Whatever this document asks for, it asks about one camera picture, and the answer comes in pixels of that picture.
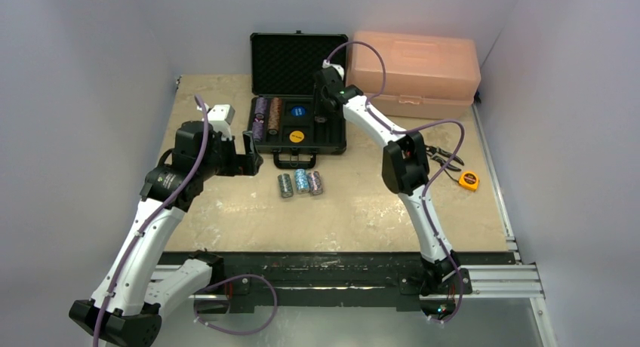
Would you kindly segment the brown chip stack upright-facing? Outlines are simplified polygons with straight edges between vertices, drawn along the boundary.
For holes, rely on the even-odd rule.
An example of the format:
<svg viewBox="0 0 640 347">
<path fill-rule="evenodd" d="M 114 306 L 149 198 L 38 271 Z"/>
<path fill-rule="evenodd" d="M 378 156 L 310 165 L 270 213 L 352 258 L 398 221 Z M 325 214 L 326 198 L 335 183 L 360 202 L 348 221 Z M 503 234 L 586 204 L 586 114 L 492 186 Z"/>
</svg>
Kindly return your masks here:
<svg viewBox="0 0 640 347">
<path fill-rule="evenodd" d="M 269 122 L 270 123 L 279 123 L 281 119 L 282 113 L 282 99 L 279 97 L 274 97 L 270 100 L 269 104 Z"/>
</svg>

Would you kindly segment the grey green chip stack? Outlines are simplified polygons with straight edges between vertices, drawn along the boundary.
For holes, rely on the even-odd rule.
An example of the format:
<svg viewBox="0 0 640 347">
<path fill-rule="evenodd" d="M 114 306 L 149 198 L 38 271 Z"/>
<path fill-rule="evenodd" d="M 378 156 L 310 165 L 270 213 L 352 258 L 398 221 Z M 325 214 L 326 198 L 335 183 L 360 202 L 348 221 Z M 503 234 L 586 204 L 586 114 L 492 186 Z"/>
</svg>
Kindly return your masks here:
<svg viewBox="0 0 640 347">
<path fill-rule="evenodd" d="M 288 173 L 282 173 L 277 176 L 280 196 L 282 198 L 291 198 L 294 195 L 294 187 L 291 176 Z"/>
</svg>

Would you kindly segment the light blue chip stack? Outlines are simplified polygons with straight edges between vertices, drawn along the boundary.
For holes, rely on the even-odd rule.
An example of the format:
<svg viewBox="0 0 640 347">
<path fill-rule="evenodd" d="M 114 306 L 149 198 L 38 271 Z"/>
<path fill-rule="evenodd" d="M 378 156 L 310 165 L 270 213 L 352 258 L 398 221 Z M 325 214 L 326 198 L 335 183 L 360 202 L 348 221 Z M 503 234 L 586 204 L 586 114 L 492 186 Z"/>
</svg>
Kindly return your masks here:
<svg viewBox="0 0 640 347">
<path fill-rule="evenodd" d="M 305 169 L 296 169 L 294 171 L 294 184 L 298 193 L 310 192 L 310 185 Z"/>
</svg>

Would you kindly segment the pink blue chip stack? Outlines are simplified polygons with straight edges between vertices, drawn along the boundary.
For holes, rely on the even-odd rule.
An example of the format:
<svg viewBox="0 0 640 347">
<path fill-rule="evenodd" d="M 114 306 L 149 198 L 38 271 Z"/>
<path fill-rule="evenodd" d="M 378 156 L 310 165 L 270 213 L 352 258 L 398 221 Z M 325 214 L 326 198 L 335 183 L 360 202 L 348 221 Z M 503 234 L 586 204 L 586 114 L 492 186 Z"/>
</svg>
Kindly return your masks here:
<svg viewBox="0 0 640 347">
<path fill-rule="evenodd" d="M 321 195 L 324 192 L 324 186 L 322 184 L 320 173 L 317 170 L 314 170 L 309 172 L 306 176 L 309 184 L 309 193 L 311 195 Z"/>
</svg>

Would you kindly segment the brown chip stack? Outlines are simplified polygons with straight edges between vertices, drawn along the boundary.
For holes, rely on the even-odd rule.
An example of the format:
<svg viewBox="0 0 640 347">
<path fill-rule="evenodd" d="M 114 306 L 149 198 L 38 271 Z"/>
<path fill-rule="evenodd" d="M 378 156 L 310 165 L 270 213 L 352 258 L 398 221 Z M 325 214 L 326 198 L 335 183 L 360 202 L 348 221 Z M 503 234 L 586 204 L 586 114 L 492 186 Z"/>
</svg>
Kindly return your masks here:
<svg viewBox="0 0 640 347">
<path fill-rule="evenodd" d="M 267 122 L 268 135 L 275 136 L 279 133 L 279 130 L 280 130 L 280 121 L 277 118 L 268 120 Z"/>
</svg>

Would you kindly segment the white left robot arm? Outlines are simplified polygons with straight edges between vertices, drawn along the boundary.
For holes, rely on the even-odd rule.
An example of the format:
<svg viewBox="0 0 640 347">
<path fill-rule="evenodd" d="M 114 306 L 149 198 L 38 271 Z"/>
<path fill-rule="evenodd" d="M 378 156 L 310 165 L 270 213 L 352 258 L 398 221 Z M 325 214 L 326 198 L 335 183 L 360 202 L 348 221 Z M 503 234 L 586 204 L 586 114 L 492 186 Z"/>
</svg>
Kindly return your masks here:
<svg viewBox="0 0 640 347">
<path fill-rule="evenodd" d="M 245 151 L 223 122 L 187 121 L 145 177 L 137 213 L 121 250 L 90 299 L 76 300 L 69 317 L 102 346 L 150 346 L 163 320 L 195 292 L 232 290 L 221 256 L 205 250 L 189 255 L 169 277 L 152 275 L 168 239 L 212 177 L 254 176 L 263 163 L 252 131 L 244 131 Z"/>
</svg>

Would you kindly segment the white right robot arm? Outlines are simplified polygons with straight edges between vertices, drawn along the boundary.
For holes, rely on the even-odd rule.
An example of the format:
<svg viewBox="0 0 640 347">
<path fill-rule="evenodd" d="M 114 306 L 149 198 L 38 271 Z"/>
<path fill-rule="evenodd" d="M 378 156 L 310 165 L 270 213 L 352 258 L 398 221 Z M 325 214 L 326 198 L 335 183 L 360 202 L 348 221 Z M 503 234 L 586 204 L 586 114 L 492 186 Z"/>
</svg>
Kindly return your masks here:
<svg viewBox="0 0 640 347">
<path fill-rule="evenodd" d="M 418 129 L 398 126 L 377 110 L 359 88 L 347 87 L 337 67 L 323 68 L 313 78 L 321 110 L 342 115 L 382 149 L 382 180 L 404 204 L 419 241 L 423 265 L 420 293 L 443 291 L 452 284 L 454 275 L 460 275 L 460 262 L 432 202 L 423 135 Z"/>
</svg>

